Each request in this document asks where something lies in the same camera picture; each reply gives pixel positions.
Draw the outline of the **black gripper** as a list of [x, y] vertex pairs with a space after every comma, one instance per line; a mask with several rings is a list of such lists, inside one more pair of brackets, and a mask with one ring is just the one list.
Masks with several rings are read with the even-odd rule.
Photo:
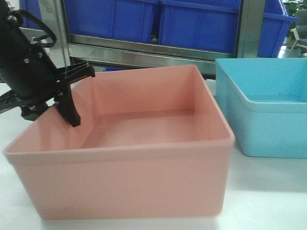
[[60, 115], [72, 127], [77, 127], [81, 117], [71, 87], [59, 91], [58, 83], [73, 84], [87, 77], [95, 77], [89, 61], [56, 69], [46, 52], [31, 44], [18, 26], [1, 26], [0, 78], [10, 88], [0, 97], [1, 112], [20, 107], [21, 116], [34, 121], [47, 110], [47, 100], [55, 96]]

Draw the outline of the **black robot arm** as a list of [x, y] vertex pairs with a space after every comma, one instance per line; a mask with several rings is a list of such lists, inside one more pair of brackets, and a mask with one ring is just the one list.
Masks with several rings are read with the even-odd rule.
[[[45, 34], [28, 40], [20, 27], [23, 18], [40, 26]], [[57, 38], [51, 29], [31, 13], [11, 10], [0, 2], [0, 81], [10, 90], [0, 97], [2, 113], [20, 107], [25, 120], [34, 121], [47, 109], [53, 99], [60, 115], [72, 127], [81, 124], [71, 93], [71, 84], [94, 77], [89, 62], [56, 68], [45, 48], [55, 45]]]

